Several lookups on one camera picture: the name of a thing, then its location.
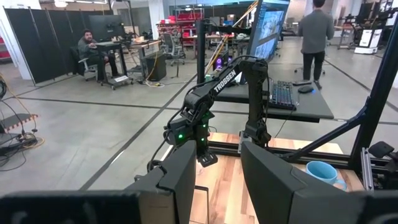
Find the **black pants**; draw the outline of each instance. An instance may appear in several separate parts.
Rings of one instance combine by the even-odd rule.
[[[112,76],[118,75],[118,68],[116,66],[116,61],[113,55],[107,55],[109,58],[108,62],[111,65],[112,69]],[[97,80],[102,81],[104,80],[104,77],[106,75],[105,73],[105,60],[104,57],[100,57],[98,55],[92,56],[88,59],[87,63],[89,65],[97,65],[97,70],[98,70],[98,76]]]
[[[311,65],[312,61],[315,59],[315,66],[313,69],[313,79],[318,81],[321,77],[322,72],[322,64],[325,59],[325,51],[313,54],[303,53],[304,66],[303,66],[303,79],[310,80],[311,79]]]

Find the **computer mouse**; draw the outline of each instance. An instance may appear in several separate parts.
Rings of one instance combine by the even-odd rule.
[[[299,93],[311,93],[313,91],[313,87],[311,85],[305,85],[298,89]]]

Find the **black box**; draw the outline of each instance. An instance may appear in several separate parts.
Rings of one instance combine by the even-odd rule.
[[[162,78],[164,78],[167,74],[167,72],[166,72],[166,56],[163,53],[158,52],[157,59],[156,59],[156,65],[155,65],[155,58],[156,58],[156,54],[152,54],[152,55],[145,57],[146,64],[147,64],[147,75],[150,75],[152,69],[154,70],[148,80],[158,82]]]

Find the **blue mug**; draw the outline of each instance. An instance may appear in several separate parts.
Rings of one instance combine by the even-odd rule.
[[[337,179],[337,170],[330,164],[321,161],[311,161],[307,164],[306,173],[322,180],[330,185],[341,184],[343,190],[347,190],[347,184],[343,180]]]

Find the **man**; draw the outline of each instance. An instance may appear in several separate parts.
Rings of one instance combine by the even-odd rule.
[[[303,79],[311,79],[311,65],[315,59],[313,79],[319,90],[322,89],[319,78],[325,59],[326,37],[330,40],[335,34],[333,18],[321,10],[324,3],[325,0],[313,0],[313,12],[305,16],[298,26],[298,35],[303,37]]]
[[[79,40],[78,50],[80,54],[80,59],[88,58],[87,63],[89,65],[97,64],[98,76],[97,80],[104,80],[105,74],[105,64],[109,62],[112,69],[112,77],[118,77],[118,68],[116,66],[115,58],[112,55],[108,55],[106,52],[97,51],[97,46],[95,45],[97,41],[93,39],[93,34],[90,30],[84,30],[84,36]]]

